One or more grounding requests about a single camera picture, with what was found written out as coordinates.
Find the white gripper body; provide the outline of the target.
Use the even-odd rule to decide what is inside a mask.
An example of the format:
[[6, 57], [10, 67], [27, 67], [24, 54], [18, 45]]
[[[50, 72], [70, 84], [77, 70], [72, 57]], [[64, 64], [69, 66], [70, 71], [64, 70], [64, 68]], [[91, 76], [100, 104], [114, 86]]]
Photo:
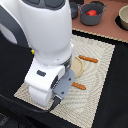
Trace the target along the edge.
[[52, 97], [55, 97], [54, 105], [57, 104], [57, 101], [63, 100], [74, 80], [73, 70], [65, 70], [63, 65], [41, 65], [34, 59], [24, 82], [29, 86], [32, 100], [36, 104], [46, 107]]

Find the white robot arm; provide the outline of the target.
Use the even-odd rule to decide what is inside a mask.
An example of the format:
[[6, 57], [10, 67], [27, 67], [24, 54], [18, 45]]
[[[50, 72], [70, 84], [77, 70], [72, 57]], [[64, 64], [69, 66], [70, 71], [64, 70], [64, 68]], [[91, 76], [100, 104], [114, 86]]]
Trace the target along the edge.
[[32, 100], [54, 109], [67, 95], [75, 73], [68, 0], [0, 0], [0, 31], [15, 45], [34, 50], [24, 82]]

